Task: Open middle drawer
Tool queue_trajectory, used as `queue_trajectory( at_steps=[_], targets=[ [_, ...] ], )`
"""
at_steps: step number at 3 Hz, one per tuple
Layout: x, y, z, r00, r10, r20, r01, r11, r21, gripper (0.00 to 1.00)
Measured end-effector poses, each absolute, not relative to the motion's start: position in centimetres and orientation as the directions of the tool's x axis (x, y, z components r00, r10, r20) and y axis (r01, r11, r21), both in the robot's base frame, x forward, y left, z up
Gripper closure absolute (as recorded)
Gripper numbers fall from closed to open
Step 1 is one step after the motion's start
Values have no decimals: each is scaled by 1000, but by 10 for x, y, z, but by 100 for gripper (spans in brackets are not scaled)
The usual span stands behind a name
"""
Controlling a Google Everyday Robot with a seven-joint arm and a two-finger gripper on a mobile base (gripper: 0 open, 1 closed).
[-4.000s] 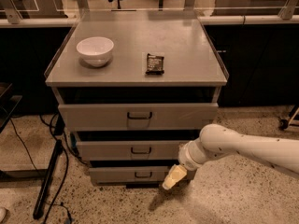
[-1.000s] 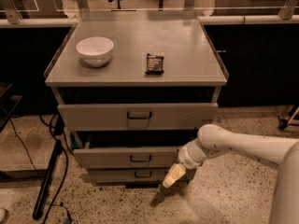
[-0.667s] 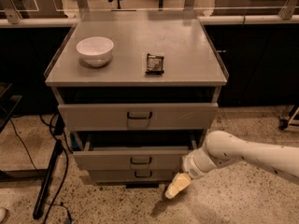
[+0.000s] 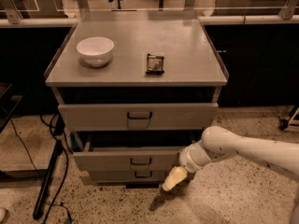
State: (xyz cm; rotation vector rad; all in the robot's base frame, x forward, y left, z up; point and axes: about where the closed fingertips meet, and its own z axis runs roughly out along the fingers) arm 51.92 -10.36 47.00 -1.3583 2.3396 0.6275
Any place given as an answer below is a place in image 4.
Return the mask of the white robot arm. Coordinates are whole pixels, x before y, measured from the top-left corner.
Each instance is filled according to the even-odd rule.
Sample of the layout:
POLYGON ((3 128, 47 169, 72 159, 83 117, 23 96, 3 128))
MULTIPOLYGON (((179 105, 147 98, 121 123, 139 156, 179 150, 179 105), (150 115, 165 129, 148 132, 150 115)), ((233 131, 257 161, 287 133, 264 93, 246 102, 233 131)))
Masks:
POLYGON ((162 189, 170 191, 184 181, 188 174, 195 174, 210 163, 226 160, 234 155, 298 181, 298 144, 246 137, 219 126, 210 126, 203 131, 199 141, 191 143, 178 153, 178 166, 172 168, 162 189))

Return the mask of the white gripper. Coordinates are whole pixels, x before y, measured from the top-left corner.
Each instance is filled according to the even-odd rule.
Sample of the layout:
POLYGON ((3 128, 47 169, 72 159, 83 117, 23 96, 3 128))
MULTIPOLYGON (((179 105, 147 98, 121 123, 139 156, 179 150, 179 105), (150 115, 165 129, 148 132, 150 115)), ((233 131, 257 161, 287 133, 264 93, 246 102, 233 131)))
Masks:
POLYGON ((165 179, 162 188, 170 191, 187 177, 187 173, 196 173, 205 165, 211 163, 210 157, 201 142, 192 143, 179 152, 179 164, 175 166, 165 179))

